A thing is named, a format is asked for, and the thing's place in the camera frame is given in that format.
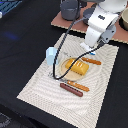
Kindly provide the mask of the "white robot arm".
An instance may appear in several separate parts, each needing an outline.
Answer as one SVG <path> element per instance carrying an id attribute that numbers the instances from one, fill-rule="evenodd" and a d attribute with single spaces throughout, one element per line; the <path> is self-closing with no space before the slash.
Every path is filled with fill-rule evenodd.
<path id="1" fill-rule="evenodd" d="M 93 47 L 109 25 L 114 25 L 128 0 L 103 0 L 99 2 L 88 20 L 85 43 Z"/>

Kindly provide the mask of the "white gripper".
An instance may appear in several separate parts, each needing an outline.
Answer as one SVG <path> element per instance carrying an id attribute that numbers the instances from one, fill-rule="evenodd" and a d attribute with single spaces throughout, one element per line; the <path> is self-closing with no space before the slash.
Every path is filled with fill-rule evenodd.
<path id="1" fill-rule="evenodd" d="M 114 14 L 93 14 L 88 21 L 85 43 L 89 47 L 93 47 L 97 43 L 101 34 L 106 30 L 106 28 L 114 19 Z"/>

